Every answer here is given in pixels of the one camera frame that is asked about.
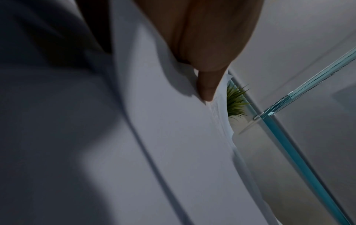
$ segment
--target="finger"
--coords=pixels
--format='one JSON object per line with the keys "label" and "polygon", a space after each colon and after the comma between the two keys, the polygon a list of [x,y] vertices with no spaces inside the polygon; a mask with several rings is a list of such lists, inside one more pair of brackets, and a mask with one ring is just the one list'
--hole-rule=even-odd
{"label": "finger", "polygon": [[197,89],[200,97],[205,101],[212,101],[216,88],[226,71],[227,66],[214,72],[200,72],[198,74]]}

